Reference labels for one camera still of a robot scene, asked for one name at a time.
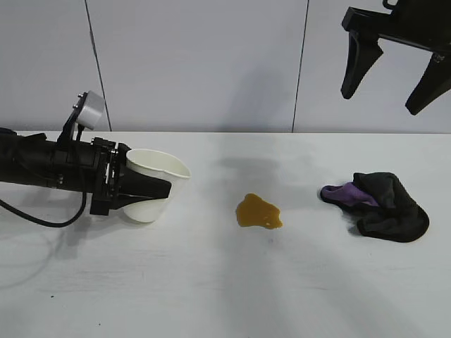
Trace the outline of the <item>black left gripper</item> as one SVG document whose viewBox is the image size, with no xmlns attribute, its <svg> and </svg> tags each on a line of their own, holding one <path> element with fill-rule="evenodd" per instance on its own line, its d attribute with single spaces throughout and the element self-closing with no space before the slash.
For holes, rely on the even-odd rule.
<svg viewBox="0 0 451 338">
<path fill-rule="evenodd" d="M 99 137 L 91 142 L 60 137 L 51 153 L 55 187 L 91 194 L 92 215 L 108 215 L 130 204 L 168 198 L 171 182 L 122 168 L 127 152 L 126 144 L 118 143 L 117 147 Z"/>
</svg>

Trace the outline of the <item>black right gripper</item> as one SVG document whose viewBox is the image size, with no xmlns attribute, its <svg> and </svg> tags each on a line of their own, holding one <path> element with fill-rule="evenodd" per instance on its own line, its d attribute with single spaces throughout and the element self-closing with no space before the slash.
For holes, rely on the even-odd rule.
<svg viewBox="0 0 451 338">
<path fill-rule="evenodd" d="M 344 99 L 351 99 L 364 76 L 383 55 L 378 40 L 404 44 L 433 53 L 421 79 L 406 101 L 412 115 L 450 90 L 450 2 L 383 2 L 387 13 L 349 7 L 342 27 L 349 32 Z"/>
</svg>

